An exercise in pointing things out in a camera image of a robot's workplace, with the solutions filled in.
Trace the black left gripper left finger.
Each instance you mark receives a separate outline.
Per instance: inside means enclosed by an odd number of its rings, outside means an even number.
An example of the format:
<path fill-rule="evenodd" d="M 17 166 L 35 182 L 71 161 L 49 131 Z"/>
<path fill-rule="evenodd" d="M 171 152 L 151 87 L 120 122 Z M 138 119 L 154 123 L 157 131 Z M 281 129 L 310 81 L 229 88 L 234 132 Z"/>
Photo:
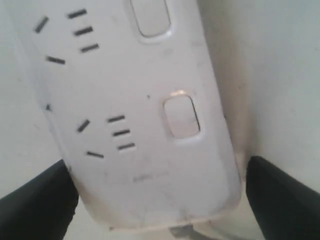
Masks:
<path fill-rule="evenodd" d="M 2 240 L 62 240 L 79 193 L 63 160 L 0 199 Z"/>

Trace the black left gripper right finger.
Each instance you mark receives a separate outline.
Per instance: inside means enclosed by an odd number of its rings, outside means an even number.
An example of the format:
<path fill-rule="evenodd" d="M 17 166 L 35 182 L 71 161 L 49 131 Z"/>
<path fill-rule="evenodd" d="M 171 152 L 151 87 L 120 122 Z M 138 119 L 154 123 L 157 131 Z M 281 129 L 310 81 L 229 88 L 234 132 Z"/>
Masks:
<path fill-rule="evenodd" d="M 320 238 L 320 194 L 261 156 L 248 161 L 245 192 L 265 239 Z"/>

